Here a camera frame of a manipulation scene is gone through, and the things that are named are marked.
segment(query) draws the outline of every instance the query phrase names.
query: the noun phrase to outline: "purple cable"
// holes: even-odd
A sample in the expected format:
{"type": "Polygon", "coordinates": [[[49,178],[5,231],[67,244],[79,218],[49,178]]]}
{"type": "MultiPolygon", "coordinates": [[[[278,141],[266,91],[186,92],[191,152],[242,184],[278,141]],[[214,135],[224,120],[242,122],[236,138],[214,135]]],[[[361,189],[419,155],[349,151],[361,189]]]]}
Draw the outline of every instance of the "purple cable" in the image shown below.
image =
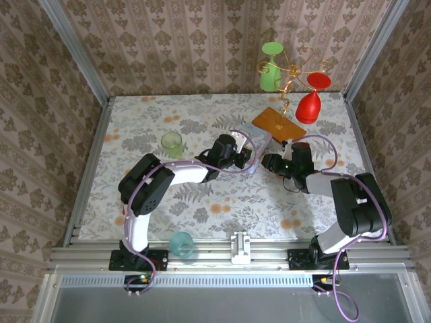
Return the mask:
{"type": "Polygon", "coordinates": [[[331,167],[328,167],[328,168],[323,168],[322,170],[321,170],[321,172],[324,172],[325,170],[332,170],[336,165],[337,165],[337,162],[338,162],[338,153],[337,153],[337,150],[336,150],[336,148],[335,148],[335,145],[332,143],[332,141],[330,141],[328,138],[326,138],[326,137],[324,137],[324,136],[320,136],[320,135],[307,135],[307,136],[303,136],[303,137],[301,137],[301,138],[296,138],[296,139],[294,139],[293,140],[293,142],[295,143],[295,142],[297,142],[297,141],[299,141],[299,140],[301,140],[301,139],[306,139],[306,138],[320,138],[320,139],[323,139],[324,141],[326,141],[330,146],[331,146],[331,148],[332,148],[332,150],[334,151],[334,154],[335,154],[335,161],[334,161],[334,164],[331,166],[331,167]]]}
{"type": "MultiPolygon", "coordinates": [[[[164,166],[182,166],[182,165],[198,165],[198,166],[203,166],[203,167],[206,167],[206,168],[211,168],[211,169],[213,169],[213,170],[217,170],[217,171],[219,171],[219,172],[224,172],[224,173],[230,173],[230,174],[232,174],[232,173],[237,173],[237,174],[239,174],[239,173],[245,173],[245,172],[247,172],[249,169],[251,169],[253,166],[254,166],[254,164],[255,164],[255,162],[256,162],[256,160],[257,160],[257,150],[256,150],[256,145],[255,145],[255,143],[253,143],[253,140],[251,140],[251,138],[245,133],[245,132],[243,132],[243,131],[241,131],[241,130],[231,130],[231,131],[234,131],[234,132],[237,132],[237,133],[240,133],[241,135],[243,135],[244,137],[246,137],[246,139],[247,139],[247,141],[250,141],[250,144],[251,144],[251,146],[252,146],[252,148],[253,148],[253,151],[255,152],[255,156],[254,156],[254,158],[253,158],[253,161],[252,161],[252,163],[248,166],[248,167],[246,167],[245,169],[243,169],[243,170],[233,170],[233,171],[229,171],[229,170],[223,170],[223,169],[221,169],[221,168],[217,168],[217,167],[215,167],[215,166],[211,166],[211,165],[207,165],[207,164],[205,164],[205,163],[202,163],[201,161],[199,161],[199,160],[185,160],[185,161],[170,161],[170,162],[167,162],[167,163],[163,163],[163,164],[160,164],[160,165],[157,165],[155,168],[153,168],[152,170],[150,170],[149,172],[148,172],[148,174],[146,174],[143,178],[142,178],[142,180],[141,180],[141,182],[136,186],[136,188],[135,188],[135,190],[133,191],[133,193],[132,193],[132,195],[130,196],[130,199],[129,199],[129,202],[127,203],[127,215],[126,215],[126,220],[125,220],[125,222],[124,222],[124,234],[125,234],[125,241],[126,241],[126,244],[127,244],[127,246],[129,247],[129,250],[130,251],[132,251],[132,253],[134,253],[134,254],[136,254],[138,257],[141,257],[142,259],[144,259],[148,264],[150,264],[150,266],[151,266],[151,268],[152,268],[152,273],[151,273],[151,279],[150,279],[150,281],[148,282],[148,284],[137,294],[137,295],[142,295],[143,293],[145,293],[147,290],[148,290],[148,288],[150,287],[150,285],[152,284],[152,282],[153,282],[153,280],[154,280],[154,275],[156,274],[156,267],[154,266],[154,263],[147,257],[147,256],[144,256],[143,254],[141,254],[141,253],[139,253],[138,251],[136,251],[131,245],[130,245],[130,243],[129,243],[129,240],[130,240],[130,232],[129,232],[129,222],[130,222],[130,218],[131,218],[131,216],[133,216],[133,211],[132,211],[132,208],[131,208],[131,206],[132,206],[132,203],[133,203],[133,200],[135,199],[135,197],[136,197],[136,194],[139,192],[139,190],[142,188],[142,186],[147,182],[147,180],[155,173],[155,172],[157,172],[160,168],[162,168],[162,167],[164,167],[164,166]]],[[[130,286],[130,282],[127,284],[127,286],[126,286],[126,290],[127,291],[129,291],[128,289],[129,289],[129,286],[130,286]]]]}
{"type": "Polygon", "coordinates": [[[368,241],[381,241],[383,239],[386,238],[386,234],[387,234],[387,223],[386,223],[386,217],[385,214],[383,213],[383,210],[381,208],[381,206],[379,205],[376,197],[373,195],[373,193],[371,192],[371,190],[360,180],[358,180],[356,177],[349,175],[349,174],[338,174],[338,173],[322,173],[324,175],[329,175],[329,176],[341,176],[341,177],[346,177],[349,178],[353,181],[355,181],[356,183],[358,183],[359,186],[361,186],[361,188],[366,192],[366,194],[371,198],[372,202],[374,203],[374,206],[377,209],[378,215],[380,217],[380,220],[382,221],[383,224],[383,229],[382,229],[382,234],[379,235],[379,237],[373,238],[373,237],[362,237],[362,236],[358,236],[356,239],[352,240],[351,242],[349,242],[348,244],[346,244],[344,247],[342,247],[338,253],[337,256],[335,257],[335,262],[334,262],[334,269],[333,269],[333,274],[332,274],[332,292],[334,294],[334,299],[335,299],[335,304],[338,307],[338,310],[340,312],[340,314],[348,321],[348,322],[357,322],[359,320],[359,307],[356,305],[356,302],[354,301],[353,297],[351,297],[350,295],[342,292],[342,291],[337,291],[337,287],[335,286],[335,279],[337,277],[337,267],[338,267],[338,262],[339,259],[341,258],[341,254],[343,253],[343,250],[345,250],[346,248],[349,248],[350,246],[353,246],[356,242],[360,242],[360,240],[368,240],[368,241]],[[344,296],[346,296],[348,299],[350,299],[355,307],[356,307],[356,316],[354,318],[349,318],[343,311],[343,309],[341,308],[341,305],[339,303],[338,300],[338,296],[337,294],[340,293],[344,296]]]}

